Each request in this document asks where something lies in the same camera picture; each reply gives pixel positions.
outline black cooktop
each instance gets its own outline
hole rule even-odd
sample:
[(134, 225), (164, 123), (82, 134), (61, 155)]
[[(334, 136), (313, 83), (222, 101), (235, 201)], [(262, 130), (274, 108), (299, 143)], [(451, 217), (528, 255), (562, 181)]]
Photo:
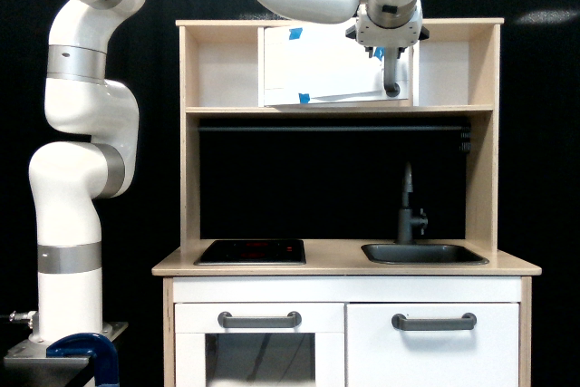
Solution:
[(194, 265), (304, 265), (300, 239), (222, 239), (213, 242)]

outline gray handle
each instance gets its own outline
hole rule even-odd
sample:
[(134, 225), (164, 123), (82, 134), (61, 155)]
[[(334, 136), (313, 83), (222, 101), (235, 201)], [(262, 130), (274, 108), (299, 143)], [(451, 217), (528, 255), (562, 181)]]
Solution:
[(465, 313), (459, 319), (407, 319), (403, 314), (396, 314), (391, 321), (395, 330), (456, 331), (472, 330), (478, 318), (473, 313)]
[(217, 317), (222, 328), (296, 328), (302, 323), (298, 312), (290, 312), (286, 317), (234, 317), (222, 312)]

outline faucet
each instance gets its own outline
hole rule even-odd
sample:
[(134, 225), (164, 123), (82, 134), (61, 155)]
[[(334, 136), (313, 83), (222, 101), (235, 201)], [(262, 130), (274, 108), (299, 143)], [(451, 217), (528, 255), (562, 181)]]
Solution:
[(414, 244), (413, 228), (419, 227), (420, 233), (425, 234), (425, 228), (428, 224), (427, 215), (420, 210), (420, 216), (414, 217), (413, 210), (409, 207), (409, 194), (413, 191), (413, 177), (411, 173), (411, 164), (405, 165), (405, 174), (402, 178), (402, 204), (399, 209), (399, 231), (395, 244), (411, 245)]

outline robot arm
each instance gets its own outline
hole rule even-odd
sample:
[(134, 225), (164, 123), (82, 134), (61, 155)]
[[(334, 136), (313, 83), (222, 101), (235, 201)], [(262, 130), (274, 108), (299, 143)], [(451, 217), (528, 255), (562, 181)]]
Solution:
[[(367, 0), (360, 6), (360, 0), (258, 1), (284, 17), (326, 24), (348, 20), (358, 7), (357, 42), (386, 47), (393, 59), (385, 62), (385, 85), (394, 78), (400, 49), (415, 44), (421, 31), (419, 0)], [(71, 0), (50, 32), (47, 120), (59, 131), (91, 135), (92, 143), (49, 144), (31, 160), (39, 334), (45, 341), (102, 328), (101, 225), (92, 200), (118, 196), (129, 187), (139, 124), (132, 93), (104, 79), (107, 45), (144, 2)]]

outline gray sink basin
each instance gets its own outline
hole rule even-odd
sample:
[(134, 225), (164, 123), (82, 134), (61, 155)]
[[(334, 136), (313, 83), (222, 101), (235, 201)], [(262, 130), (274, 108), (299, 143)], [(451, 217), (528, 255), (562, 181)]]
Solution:
[(458, 245), (392, 245), (362, 246), (369, 260), (388, 265), (485, 265), (489, 261)]

